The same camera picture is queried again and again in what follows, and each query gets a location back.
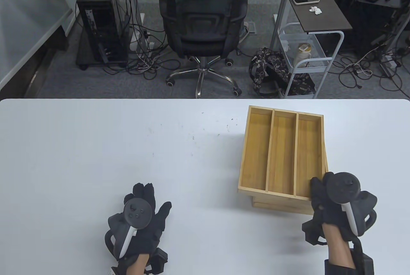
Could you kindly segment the person's left hand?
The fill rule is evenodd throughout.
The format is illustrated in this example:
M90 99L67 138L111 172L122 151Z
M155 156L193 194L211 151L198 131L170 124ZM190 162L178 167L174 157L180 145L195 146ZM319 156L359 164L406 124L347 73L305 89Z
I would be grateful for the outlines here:
M109 230L104 241L119 266L125 267L143 254L152 257L158 252L172 204L165 202L156 211L155 190L151 183L135 184L123 203L123 211L108 218Z

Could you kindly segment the person's right hand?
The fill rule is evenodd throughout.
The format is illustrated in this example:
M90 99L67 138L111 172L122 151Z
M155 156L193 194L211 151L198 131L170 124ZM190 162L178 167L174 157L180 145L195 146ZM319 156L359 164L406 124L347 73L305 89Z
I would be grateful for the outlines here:
M325 238L322 228L325 223L339 228L343 240L353 241L356 236L350 229L346 212L342 210L340 204L333 202L327 194L327 185L331 177L334 177L334 173L326 172L322 180L317 177L311 179L311 205L314 210L313 225L322 238Z

